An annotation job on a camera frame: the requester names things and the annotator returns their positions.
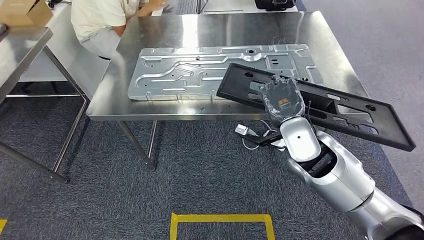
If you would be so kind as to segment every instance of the aluminum plate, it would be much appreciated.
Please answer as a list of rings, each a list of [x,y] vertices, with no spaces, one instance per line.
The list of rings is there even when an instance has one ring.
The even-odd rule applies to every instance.
[[[139,101],[220,99],[216,91],[231,63],[324,85],[305,44],[144,48],[128,97]]]

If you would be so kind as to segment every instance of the stainless steel table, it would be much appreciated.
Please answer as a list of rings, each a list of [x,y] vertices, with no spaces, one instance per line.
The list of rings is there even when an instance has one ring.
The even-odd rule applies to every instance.
[[[89,103],[88,98],[84,95],[83,91],[75,83],[74,79],[55,57],[53,52],[46,46],[46,43],[53,36],[52,31],[47,27],[17,27],[11,28],[6,33],[0,36],[0,103],[5,98],[38,98],[38,97],[81,97],[83,104],[72,124],[72,127],[67,135],[65,143],[60,150],[54,167],[49,168],[34,161],[30,157],[16,151],[10,146],[0,141],[0,151],[8,154],[9,156],[22,161],[32,168],[46,174],[47,176],[66,182],[67,179],[58,174],[59,166],[62,163],[65,152],[71,142],[75,129],[86,110]],[[75,88],[77,94],[19,94],[8,95],[9,92],[18,83],[21,75],[30,66],[37,55],[44,51],[45,54],[51,59],[54,65],[59,69],[68,82]]]
[[[132,101],[128,98],[138,54],[143,48],[306,44],[324,79],[336,90],[367,96],[319,11],[133,18],[87,109],[95,121],[118,121],[150,169],[156,121],[268,119],[263,110],[229,100]],[[124,121],[152,121],[148,154]]]

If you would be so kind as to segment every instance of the black panel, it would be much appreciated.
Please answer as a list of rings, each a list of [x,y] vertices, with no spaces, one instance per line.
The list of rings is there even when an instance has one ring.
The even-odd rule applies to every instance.
[[[274,81],[273,75],[271,72],[232,63],[216,95],[264,109],[261,99],[252,98],[259,93],[250,88],[251,82],[270,83]],[[301,80],[297,83],[306,105],[306,113],[310,101],[310,119],[313,124],[408,152],[416,147],[390,104]],[[341,109],[348,110],[350,114],[342,113]]]

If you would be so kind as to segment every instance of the black device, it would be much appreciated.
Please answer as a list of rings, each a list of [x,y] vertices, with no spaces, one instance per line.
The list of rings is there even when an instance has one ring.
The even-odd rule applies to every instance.
[[[48,0],[48,7],[51,9],[55,8],[56,4],[59,4],[60,2],[62,2],[62,0]]]
[[[293,8],[296,0],[254,0],[258,9],[265,9],[268,12],[284,11]]]
[[[232,63],[216,95],[265,109],[259,89],[274,83],[274,76],[272,72]],[[298,79],[297,87],[306,105],[305,115],[313,124],[408,152],[416,147],[390,104],[312,84],[307,78]],[[341,109],[347,109],[347,113],[362,113],[369,118],[360,119],[355,114],[341,112]]]

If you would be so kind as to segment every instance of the yellow tape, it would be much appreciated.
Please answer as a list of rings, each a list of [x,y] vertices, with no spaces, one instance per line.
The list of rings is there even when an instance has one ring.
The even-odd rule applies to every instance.
[[[8,222],[7,219],[0,219],[0,234],[2,234],[2,231],[5,228],[5,225],[7,222]]]
[[[273,220],[269,214],[171,214],[169,239],[177,240],[178,223],[265,223],[267,240],[275,240]]]

